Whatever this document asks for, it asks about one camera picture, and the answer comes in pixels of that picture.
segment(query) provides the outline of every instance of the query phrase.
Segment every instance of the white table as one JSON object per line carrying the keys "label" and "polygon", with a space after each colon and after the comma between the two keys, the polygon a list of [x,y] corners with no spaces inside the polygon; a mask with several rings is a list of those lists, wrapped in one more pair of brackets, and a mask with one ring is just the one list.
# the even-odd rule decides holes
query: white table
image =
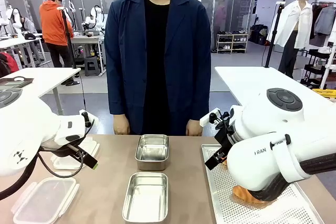
{"label": "white table", "polygon": [[97,44],[98,45],[98,52],[99,52],[99,59],[100,59],[100,74],[99,76],[102,76],[106,69],[103,65],[103,60],[106,63],[106,54],[105,54],[105,48],[104,45],[102,45],[102,53],[100,50],[100,44],[104,43],[104,35],[96,35],[96,36],[83,36],[83,35],[76,35],[71,39],[72,44]]}
{"label": "white table", "polygon": [[23,90],[25,93],[30,93],[38,97],[53,90],[58,114],[63,115],[63,108],[60,102],[57,86],[74,76],[79,71],[80,68],[25,68],[9,74],[5,76],[5,78],[13,78],[16,76],[34,78],[31,84],[23,87]]}
{"label": "white table", "polygon": [[294,81],[274,68],[264,67],[216,67],[219,76],[229,87],[232,95],[241,105],[251,97],[270,88],[284,88],[296,94],[303,103],[305,118],[332,104],[331,101]]}
{"label": "white table", "polygon": [[[21,51],[21,53],[25,54],[25,51],[23,49],[23,45],[27,44],[28,46],[26,46],[26,48],[27,48],[27,51],[28,51],[28,54],[29,54],[28,56],[30,58],[30,63],[31,63],[31,66],[34,68],[36,66],[35,66],[35,62],[34,62],[34,59],[33,59],[33,54],[31,53],[31,49],[29,47],[29,43],[31,43],[33,41],[37,41],[37,40],[39,41],[39,44],[41,46],[41,51],[42,51],[42,55],[43,55],[44,61],[46,61],[45,53],[44,53],[43,46],[42,46],[42,43],[41,43],[41,38],[27,40],[24,37],[18,37],[18,38],[10,38],[10,39],[1,40],[0,41],[0,50],[4,50],[6,48],[10,48],[12,50],[13,56],[15,56],[15,54],[14,54],[14,47],[18,46],[19,49],[20,49],[20,51]],[[16,59],[15,58],[15,60],[18,63],[19,68],[22,69],[22,65],[21,65],[20,59]],[[25,65],[28,65],[26,57],[24,57],[24,63],[25,63]]]}

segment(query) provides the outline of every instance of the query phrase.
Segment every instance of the man in orange hoodie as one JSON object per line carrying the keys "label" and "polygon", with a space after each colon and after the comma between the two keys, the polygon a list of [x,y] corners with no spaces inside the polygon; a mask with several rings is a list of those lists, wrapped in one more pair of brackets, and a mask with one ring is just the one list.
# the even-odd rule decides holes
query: man in orange hoodie
{"label": "man in orange hoodie", "polygon": [[[71,57],[69,53],[67,37],[64,28],[62,13],[57,7],[62,5],[62,0],[48,0],[40,6],[40,17],[43,39],[50,51],[50,56],[55,68],[61,68],[62,64],[59,60],[61,55],[64,67],[71,68]],[[70,37],[74,36],[72,27],[69,21],[67,26],[70,32]],[[79,82],[74,81],[72,77],[62,83],[62,85],[72,86]]]}

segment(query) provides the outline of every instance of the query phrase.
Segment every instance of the shoe rack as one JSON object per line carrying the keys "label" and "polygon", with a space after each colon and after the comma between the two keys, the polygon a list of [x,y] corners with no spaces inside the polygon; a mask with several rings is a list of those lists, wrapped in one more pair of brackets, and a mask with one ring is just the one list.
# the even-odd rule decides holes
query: shoe rack
{"label": "shoe rack", "polygon": [[[219,39],[225,38],[230,41],[222,42]],[[218,54],[230,53],[233,52],[242,52],[245,53],[247,49],[247,42],[248,42],[248,34],[217,34],[217,42],[216,42],[216,49]],[[244,48],[234,48],[237,45],[244,45]]]}

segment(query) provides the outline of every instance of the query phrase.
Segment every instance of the brown tabletop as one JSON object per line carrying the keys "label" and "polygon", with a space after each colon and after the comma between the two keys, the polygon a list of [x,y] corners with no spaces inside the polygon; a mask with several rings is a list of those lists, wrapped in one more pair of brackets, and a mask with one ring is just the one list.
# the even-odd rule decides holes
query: brown tabletop
{"label": "brown tabletop", "polygon": [[[85,167],[76,181],[79,191],[58,224],[120,224],[126,188],[132,174],[139,172],[134,159],[138,136],[93,135],[100,143],[96,155],[96,170]],[[165,171],[169,178],[169,214],[167,223],[215,223],[209,195],[202,144],[217,143],[213,137],[170,137],[170,163]],[[52,167],[50,154],[43,153]],[[1,223],[13,223],[10,209],[31,182],[51,177],[37,161],[35,170],[17,193],[0,201]],[[7,188],[19,177],[1,177],[0,190]],[[326,224],[335,223],[336,202],[317,177],[299,183]]]}

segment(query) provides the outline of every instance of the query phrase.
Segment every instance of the person's hand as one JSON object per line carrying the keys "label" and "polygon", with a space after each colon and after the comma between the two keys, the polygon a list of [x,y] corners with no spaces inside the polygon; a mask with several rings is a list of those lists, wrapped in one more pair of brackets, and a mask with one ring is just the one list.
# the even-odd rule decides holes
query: person's hand
{"label": "person's hand", "polygon": [[203,128],[200,126],[199,121],[189,120],[185,130],[186,136],[202,136]]}
{"label": "person's hand", "polygon": [[114,115],[113,116],[113,130],[115,135],[129,135],[131,132],[130,123],[126,116]]}

